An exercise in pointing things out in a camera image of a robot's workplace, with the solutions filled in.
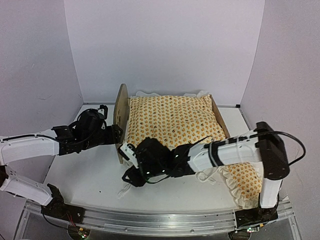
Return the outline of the wooden pet bed frame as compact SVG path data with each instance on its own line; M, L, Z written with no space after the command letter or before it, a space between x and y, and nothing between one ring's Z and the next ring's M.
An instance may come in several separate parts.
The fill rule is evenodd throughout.
M199 140L208 143L230 137L223 117L207 92L158 95L138 92L129 96L121 84L113 113L113 123L123 130L120 143L137 147L145 138L156 138L170 150Z

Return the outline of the duck print ruffled cushion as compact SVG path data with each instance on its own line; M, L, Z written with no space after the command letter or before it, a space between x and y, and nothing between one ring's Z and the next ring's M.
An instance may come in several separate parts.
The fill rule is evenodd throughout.
M187 163L187 150L196 142L206 144L228 137L215 106L209 94L132 97L125 141L138 151L146 149L149 155L140 160L144 173L131 166L125 178L194 174Z

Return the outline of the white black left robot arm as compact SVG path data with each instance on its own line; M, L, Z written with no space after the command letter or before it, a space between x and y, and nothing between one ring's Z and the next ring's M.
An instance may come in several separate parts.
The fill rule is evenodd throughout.
M41 205L44 215L57 219L81 212L80 207L66 204L60 190L17 173L9 163L41 157L64 156L103 145L119 144L124 135L119 124L107 124L108 107L84 110L69 125L54 126L44 132L2 137L0 139L0 190L32 200Z

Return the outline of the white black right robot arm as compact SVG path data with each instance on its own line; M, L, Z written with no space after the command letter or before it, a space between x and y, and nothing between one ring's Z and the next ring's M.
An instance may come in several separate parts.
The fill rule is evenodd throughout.
M266 223L278 217L279 191L292 165L283 141L285 135L261 121L243 135L209 143L201 139L174 149L150 137L138 146L124 143L118 153L131 166L122 180L142 187L155 177L163 181L210 168L227 170L230 182L240 188L242 196L258 195L256 207L246 206L235 213L237 225Z

